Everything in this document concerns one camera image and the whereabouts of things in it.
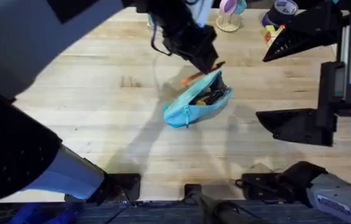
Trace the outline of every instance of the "label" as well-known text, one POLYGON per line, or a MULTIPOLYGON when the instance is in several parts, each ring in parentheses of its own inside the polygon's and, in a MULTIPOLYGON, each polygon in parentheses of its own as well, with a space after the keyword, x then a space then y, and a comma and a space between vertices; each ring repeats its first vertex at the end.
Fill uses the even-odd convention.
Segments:
POLYGON ((292 0, 276 0, 274 3, 275 9, 286 15, 295 15, 299 7, 292 0))
POLYGON ((319 203, 321 203, 327 207, 333 208, 334 210, 342 212, 346 215, 351 215, 350 208, 348 208, 348 206, 346 206, 346 205, 343 205, 342 203, 336 202, 335 200, 332 200, 332 199, 325 197, 323 195, 317 195, 317 200, 319 203))

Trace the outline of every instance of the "blue pencil case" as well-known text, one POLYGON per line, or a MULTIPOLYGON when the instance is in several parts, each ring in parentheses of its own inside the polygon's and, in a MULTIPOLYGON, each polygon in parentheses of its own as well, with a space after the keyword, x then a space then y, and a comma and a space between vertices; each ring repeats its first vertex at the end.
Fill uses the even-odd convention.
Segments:
POLYGON ((171 104, 164 107, 163 119, 174 128, 188 126, 199 118, 213 113, 225 106, 232 95, 232 89, 226 88, 225 93, 211 105, 191 105, 192 100, 202 94, 211 84, 222 75, 221 68, 207 74, 203 79, 193 84, 171 104))

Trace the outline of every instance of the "black cable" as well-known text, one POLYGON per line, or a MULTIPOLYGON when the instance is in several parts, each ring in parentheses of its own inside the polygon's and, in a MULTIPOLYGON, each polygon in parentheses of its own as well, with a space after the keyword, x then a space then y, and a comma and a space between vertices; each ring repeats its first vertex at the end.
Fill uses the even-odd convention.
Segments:
POLYGON ((120 214, 122 214, 125 210, 127 210, 127 208, 129 208, 129 206, 126 206, 125 208, 119 210, 116 214, 114 214, 112 216, 112 218, 110 218, 108 221, 105 222, 105 224, 109 224, 110 222, 112 222, 117 216, 119 216, 120 214))
POLYGON ((219 203, 215 209, 213 209, 213 212, 215 213, 216 216, 218 216, 218 213, 220 212, 221 206, 224 207, 229 207, 229 208, 233 208, 236 210, 236 212, 240 213, 239 211, 244 211, 245 213, 249 214, 251 217, 262 220, 262 218, 260 218, 259 216, 255 215, 254 213, 250 212, 249 210, 233 203, 233 202, 221 202, 219 203))
POLYGON ((171 55, 172 55, 171 52, 165 53, 165 52, 159 50, 159 49, 155 46, 155 38, 156 38, 157 24, 156 24, 155 19, 154 19, 152 16, 150 16, 150 18, 152 19, 152 23, 153 23, 153 34, 152 34, 152 37, 151 37, 151 47, 152 47, 155 51, 157 51, 157 52, 160 52, 160 53, 165 54, 165 55, 167 55, 167 56, 171 56, 171 55))

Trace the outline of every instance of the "wooden table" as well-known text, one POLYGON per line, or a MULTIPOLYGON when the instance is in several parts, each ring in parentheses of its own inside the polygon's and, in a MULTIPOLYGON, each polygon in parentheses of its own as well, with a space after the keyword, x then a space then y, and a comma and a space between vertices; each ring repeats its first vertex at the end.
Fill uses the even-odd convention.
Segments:
MULTIPOLYGON (((339 119, 334 147, 277 141, 259 124, 255 111, 315 108, 320 64, 334 59, 330 47, 319 47, 263 63, 258 18, 264 12, 246 10, 236 33, 217 29, 215 48, 227 62, 223 78, 234 94, 221 113, 188 129, 167 125, 162 108, 183 91, 180 80, 197 70, 154 51, 147 17, 134 9, 69 47, 16 106, 104 170, 142 174, 141 200, 182 198, 186 183, 204 184, 212 197, 240 198, 230 180, 244 172, 282 171, 301 160, 351 183, 351 119, 339 119)), ((28 190, 1 202, 62 200, 62 194, 28 190)))

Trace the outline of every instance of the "spool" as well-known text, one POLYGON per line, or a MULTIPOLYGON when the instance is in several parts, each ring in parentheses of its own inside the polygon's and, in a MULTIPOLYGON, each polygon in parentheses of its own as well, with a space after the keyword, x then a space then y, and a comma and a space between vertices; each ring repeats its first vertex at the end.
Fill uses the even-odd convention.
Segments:
POLYGON ((280 25, 291 20, 297 13, 299 6, 292 0, 275 0, 271 9, 264 15, 262 25, 272 25, 278 29, 280 25))

